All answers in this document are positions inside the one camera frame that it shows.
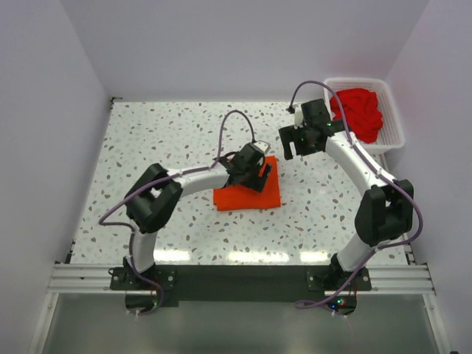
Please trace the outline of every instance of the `table surface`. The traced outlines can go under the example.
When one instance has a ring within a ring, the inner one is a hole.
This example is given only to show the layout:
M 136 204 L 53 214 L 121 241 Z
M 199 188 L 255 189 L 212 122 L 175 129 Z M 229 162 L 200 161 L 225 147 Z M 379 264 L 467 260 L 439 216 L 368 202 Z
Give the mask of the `table surface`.
M 212 191 L 188 195 L 158 234 L 156 262 L 178 264 L 328 264 L 354 233 L 361 196 L 327 154 L 283 159 L 278 128 L 293 124 L 287 103 L 115 103 L 86 207 L 75 235 L 71 263 L 121 263 L 129 230 L 98 226 L 152 163 L 165 168 L 209 164 L 216 154 L 223 115 L 245 111 L 258 139 L 278 161 L 282 206 L 218 212 Z M 224 151 L 250 142 L 237 114 L 227 120 Z M 110 221 L 127 221 L 121 208 Z M 404 265 L 402 247 L 377 253 L 370 265 Z

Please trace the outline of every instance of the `folded red cloth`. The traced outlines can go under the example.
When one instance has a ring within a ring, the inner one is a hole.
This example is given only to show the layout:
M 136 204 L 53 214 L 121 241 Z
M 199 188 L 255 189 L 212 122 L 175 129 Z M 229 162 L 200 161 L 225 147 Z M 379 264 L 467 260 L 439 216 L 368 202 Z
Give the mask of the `folded red cloth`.
M 271 209 L 280 207 L 279 176 L 275 156 L 267 156 L 266 164 L 272 166 L 264 190 L 259 193 L 243 186 L 213 190 L 213 204 L 219 212 L 239 209 Z
M 378 131 L 382 128 L 382 113 L 377 109 L 377 94 L 365 88 L 350 88 L 336 92 L 346 114 L 347 124 L 358 139 L 363 142 L 377 140 Z M 341 119 L 341 110 L 334 97 L 330 100 L 333 119 Z

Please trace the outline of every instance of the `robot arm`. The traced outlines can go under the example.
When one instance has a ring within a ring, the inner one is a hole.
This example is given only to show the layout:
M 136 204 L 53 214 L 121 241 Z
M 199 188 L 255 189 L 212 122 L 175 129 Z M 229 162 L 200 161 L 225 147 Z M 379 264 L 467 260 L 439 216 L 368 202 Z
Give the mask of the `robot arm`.
M 412 228 L 412 205 L 380 179 L 379 174 L 411 197 L 413 186 L 407 180 L 397 181 L 383 170 L 350 133 L 354 144 L 357 144 L 356 149 L 378 171 L 374 173 L 352 148 L 342 121 L 330 120 L 324 100 L 303 103 L 301 111 L 294 113 L 295 124 L 279 130 L 285 159 L 293 158 L 290 143 L 294 144 L 296 154 L 301 156 L 324 151 L 339 163 L 363 196 L 355 217 L 356 233 L 331 258 L 330 274 L 325 282 L 335 282 L 354 271 L 373 249 L 399 238 Z
M 185 170 L 166 170 L 160 164 L 149 166 L 127 196 L 159 178 L 175 174 L 178 177 L 137 195 L 126 204 L 126 214 L 139 230 L 133 237 L 133 254 L 126 257 L 128 263 L 131 264 L 133 257 L 134 266 L 139 273 L 154 265 L 153 250 L 157 232 L 169 221 L 180 198 L 203 190 L 238 184 L 261 192 L 271 171 L 271 166 L 266 165 L 260 176 L 269 148 L 270 145 L 262 141 L 248 143 L 234 153 L 232 159 L 222 157 L 211 169 L 197 166 Z

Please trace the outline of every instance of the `white basket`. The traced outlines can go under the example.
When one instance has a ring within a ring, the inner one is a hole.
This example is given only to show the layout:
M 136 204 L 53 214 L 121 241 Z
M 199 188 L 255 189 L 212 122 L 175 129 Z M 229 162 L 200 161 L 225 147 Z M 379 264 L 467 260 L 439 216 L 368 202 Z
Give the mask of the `white basket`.
M 390 88 L 385 81 L 358 77 L 335 77 L 326 79 L 324 83 L 334 91 L 361 88 L 377 94 L 378 110 L 383 116 L 383 127 L 378 132 L 376 142 L 373 142 L 372 144 L 360 142 L 362 146 L 364 146 L 364 149 L 369 153 L 385 153 L 388 150 L 398 149 L 405 145 L 405 136 L 401 129 L 397 108 L 395 107 L 395 102 Z M 331 118 L 333 118 L 334 114 L 331 112 L 330 106 L 331 97 L 331 93 L 325 89 L 324 101 L 328 112 L 331 114 Z

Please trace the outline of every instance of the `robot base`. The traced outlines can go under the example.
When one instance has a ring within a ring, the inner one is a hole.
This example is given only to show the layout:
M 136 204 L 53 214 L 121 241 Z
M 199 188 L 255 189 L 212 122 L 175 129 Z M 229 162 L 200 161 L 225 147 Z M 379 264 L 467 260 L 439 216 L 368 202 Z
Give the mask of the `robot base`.
M 176 307 L 180 301 L 295 302 L 321 301 L 325 291 L 335 291 L 346 279 L 324 285 L 328 265 L 155 265 L 143 277 L 163 287 L 163 307 Z M 128 262 L 109 270 L 110 289 L 114 291 L 151 291 L 136 278 Z M 372 290 L 367 269 L 362 269 L 347 290 Z M 149 293 L 126 296 L 127 308 L 149 308 L 154 300 Z M 355 296 L 337 296 L 327 306 L 339 313 L 355 310 Z

